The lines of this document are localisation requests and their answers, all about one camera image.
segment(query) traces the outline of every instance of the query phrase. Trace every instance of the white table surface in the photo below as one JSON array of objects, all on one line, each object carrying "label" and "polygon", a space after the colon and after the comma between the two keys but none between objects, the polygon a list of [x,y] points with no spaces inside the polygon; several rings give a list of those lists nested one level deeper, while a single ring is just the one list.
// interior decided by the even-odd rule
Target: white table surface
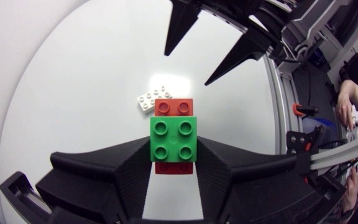
[{"label": "white table surface", "polygon": [[[204,82],[241,33],[201,12],[171,56],[163,55],[168,0],[92,0],[50,34],[11,101],[0,147],[0,183],[15,171],[35,184],[50,154],[88,152],[149,135],[136,98],[165,86],[193,98],[198,135],[274,154],[272,97],[263,60],[246,61],[210,86]],[[1,194],[8,223],[23,221]],[[196,174],[155,175],[144,218],[202,218]]]}]

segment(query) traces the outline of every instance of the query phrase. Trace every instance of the cable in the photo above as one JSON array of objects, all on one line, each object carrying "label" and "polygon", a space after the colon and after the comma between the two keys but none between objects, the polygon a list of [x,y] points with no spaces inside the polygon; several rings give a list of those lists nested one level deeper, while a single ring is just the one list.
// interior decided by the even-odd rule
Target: cable
[{"label": "cable", "polygon": [[338,177],[342,176],[349,168],[351,168],[357,162],[358,162],[358,159],[356,159],[355,161],[351,162],[350,165],[348,165],[344,170],[342,170],[342,172],[336,174],[335,179],[337,179]]},{"label": "cable", "polygon": [[328,174],[334,167],[336,167],[337,165],[333,165],[331,168],[329,168],[325,173],[324,173],[324,175],[325,174]]},{"label": "cable", "polygon": [[310,68],[309,66],[305,67],[308,70],[309,75],[309,99],[308,99],[308,106],[310,106],[310,98],[311,98],[311,75],[310,75]]}]

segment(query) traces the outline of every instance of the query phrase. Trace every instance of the black ridged plastic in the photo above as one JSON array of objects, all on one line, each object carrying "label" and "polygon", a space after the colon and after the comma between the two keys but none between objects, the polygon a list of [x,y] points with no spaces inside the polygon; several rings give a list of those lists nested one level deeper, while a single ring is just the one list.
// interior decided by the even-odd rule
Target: black ridged plastic
[{"label": "black ridged plastic", "polygon": [[220,223],[299,223],[321,198],[293,171],[234,184]]},{"label": "black ridged plastic", "polygon": [[[124,217],[142,216],[152,165],[149,137],[94,152],[56,152],[50,160],[53,170],[36,186],[48,204],[85,213],[86,218],[97,222],[116,219],[110,217],[101,205],[122,207],[124,213],[121,216]],[[73,195],[64,193],[70,189],[73,189]],[[100,194],[93,197],[101,197],[95,199],[100,207],[85,205],[90,199],[85,195],[86,191],[92,189],[99,189]]]},{"label": "black ridged plastic", "polygon": [[196,171],[204,218],[220,216],[233,183],[292,170],[296,157],[257,154],[198,136]]}]

